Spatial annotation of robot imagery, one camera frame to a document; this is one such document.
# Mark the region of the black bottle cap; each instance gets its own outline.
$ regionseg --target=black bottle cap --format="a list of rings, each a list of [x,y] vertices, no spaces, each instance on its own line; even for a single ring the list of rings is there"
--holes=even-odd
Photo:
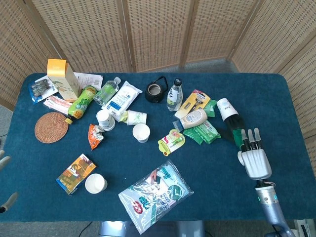
[[[176,78],[173,83],[174,83],[174,85],[176,85],[176,86],[181,86],[182,81],[181,81],[180,78]]]

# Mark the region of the table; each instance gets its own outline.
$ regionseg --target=table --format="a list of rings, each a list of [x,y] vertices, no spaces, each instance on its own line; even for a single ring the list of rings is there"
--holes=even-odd
[[[196,88],[213,99],[229,99],[244,118],[246,128],[258,127],[272,167],[270,181],[286,219],[316,217],[316,183],[299,123],[285,79],[277,74],[173,74],[107,73],[105,83],[118,76],[141,90],[166,76],[169,86],[182,79],[184,99]],[[153,169],[171,159],[195,192],[172,209],[162,220],[264,219],[254,190],[237,159],[237,147],[224,139],[201,146],[186,137],[183,147],[165,157],[157,141],[169,133],[175,119],[166,107],[166,95],[159,104],[149,103],[140,94],[130,109],[148,114],[151,135],[141,144],[132,135],[133,126],[117,123],[114,130],[91,151],[87,139],[89,125],[96,123],[100,106],[92,102],[84,116],[70,125],[66,136],[53,144],[35,138],[37,120],[51,112],[42,102],[32,104],[27,84],[44,76],[29,75],[22,85],[5,144],[12,161],[0,172],[0,200],[17,191],[15,205],[0,215],[1,222],[29,221],[115,221],[130,220],[118,193]],[[218,109],[209,121],[226,128]],[[108,180],[108,188],[89,194],[84,185],[69,196],[56,178],[84,153],[98,166],[95,173]]]

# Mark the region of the small cup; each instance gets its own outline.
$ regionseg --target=small cup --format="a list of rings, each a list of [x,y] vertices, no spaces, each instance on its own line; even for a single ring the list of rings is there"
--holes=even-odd
[[[99,122],[99,126],[105,131],[110,131],[115,127],[114,118],[107,110],[100,110],[97,112],[97,120]]]
[[[133,136],[140,143],[147,142],[149,135],[150,135],[150,129],[146,124],[139,123],[133,127]]]
[[[234,109],[234,107],[230,104],[228,99],[223,98],[217,101],[217,107],[219,109],[219,112],[221,113],[223,121],[227,119],[231,115],[237,115],[237,110]]]
[[[85,189],[91,194],[98,194],[105,190],[108,182],[101,174],[91,174],[85,181]]]
[[[129,110],[127,116],[127,125],[146,124],[147,114]]]

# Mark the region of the woven coaster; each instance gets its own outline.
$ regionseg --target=woven coaster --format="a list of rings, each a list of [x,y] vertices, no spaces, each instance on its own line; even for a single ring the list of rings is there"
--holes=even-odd
[[[51,112],[39,118],[35,125],[35,137],[43,143],[53,143],[62,139],[68,130],[66,117],[63,114]]]

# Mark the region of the floor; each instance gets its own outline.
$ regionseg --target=floor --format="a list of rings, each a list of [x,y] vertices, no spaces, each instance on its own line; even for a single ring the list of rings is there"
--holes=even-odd
[[[169,67],[159,72],[235,73],[237,69],[232,63],[221,59],[189,63],[183,69]],[[11,116],[11,111],[0,106],[0,150],[5,143]],[[288,223],[294,228],[293,221]],[[0,237],[78,237],[88,224],[89,222],[0,223]],[[81,237],[97,237],[99,226],[99,222],[93,222]],[[260,237],[273,231],[265,221],[207,221],[205,226],[213,237]]]

